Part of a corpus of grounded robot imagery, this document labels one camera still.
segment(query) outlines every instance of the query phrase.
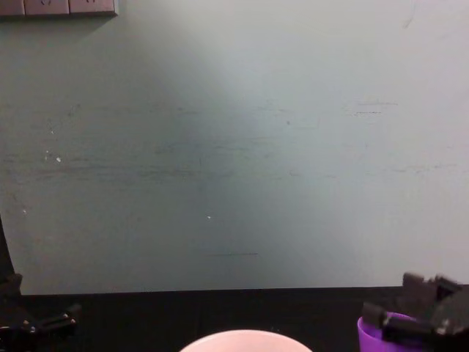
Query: white bowl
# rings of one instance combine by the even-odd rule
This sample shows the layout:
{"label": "white bowl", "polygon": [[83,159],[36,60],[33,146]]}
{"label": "white bowl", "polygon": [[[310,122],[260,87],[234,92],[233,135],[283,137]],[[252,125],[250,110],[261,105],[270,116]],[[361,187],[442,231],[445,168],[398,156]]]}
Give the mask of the white bowl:
{"label": "white bowl", "polygon": [[267,331],[234,330],[195,341],[181,352],[311,352],[289,337]]}

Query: purple container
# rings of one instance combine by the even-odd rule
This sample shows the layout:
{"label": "purple container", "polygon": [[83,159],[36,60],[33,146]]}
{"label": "purple container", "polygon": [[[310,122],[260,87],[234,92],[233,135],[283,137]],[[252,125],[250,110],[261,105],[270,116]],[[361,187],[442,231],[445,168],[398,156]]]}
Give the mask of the purple container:
{"label": "purple container", "polygon": [[[394,317],[412,319],[403,314],[391,313]],[[395,343],[383,341],[381,330],[363,323],[363,319],[358,319],[358,339],[360,340],[360,352],[422,352],[423,348],[407,347]]]}

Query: black surface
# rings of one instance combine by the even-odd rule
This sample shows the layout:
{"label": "black surface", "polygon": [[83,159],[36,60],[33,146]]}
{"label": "black surface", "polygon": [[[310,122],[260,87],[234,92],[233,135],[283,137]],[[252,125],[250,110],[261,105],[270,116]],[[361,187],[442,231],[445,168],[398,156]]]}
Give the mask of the black surface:
{"label": "black surface", "polygon": [[7,240],[5,239],[3,224],[0,217],[0,282],[4,281],[7,276],[13,273],[12,260],[8,252]]}
{"label": "black surface", "polygon": [[218,331],[261,329],[295,338],[314,352],[358,351],[356,322],[363,301],[399,311],[397,288],[236,290],[29,296],[38,318],[78,302],[77,337],[55,351],[180,351]]}

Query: light blue wall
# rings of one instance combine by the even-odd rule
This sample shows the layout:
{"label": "light blue wall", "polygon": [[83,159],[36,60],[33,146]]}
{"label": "light blue wall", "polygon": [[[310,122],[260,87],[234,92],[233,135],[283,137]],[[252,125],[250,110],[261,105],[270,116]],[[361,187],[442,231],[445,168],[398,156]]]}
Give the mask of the light blue wall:
{"label": "light blue wall", "polygon": [[469,281],[466,0],[132,0],[0,24],[26,293]]}

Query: black clamp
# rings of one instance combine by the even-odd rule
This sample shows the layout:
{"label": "black clamp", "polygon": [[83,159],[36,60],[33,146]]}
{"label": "black clamp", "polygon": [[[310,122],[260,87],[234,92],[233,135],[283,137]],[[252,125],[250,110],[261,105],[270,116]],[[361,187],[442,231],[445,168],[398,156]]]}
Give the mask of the black clamp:
{"label": "black clamp", "polygon": [[469,351],[469,288],[436,276],[405,274],[403,293],[426,305],[428,318],[405,319],[373,304],[363,305],[363,321],[383,332],[383,340],[437,352]]}

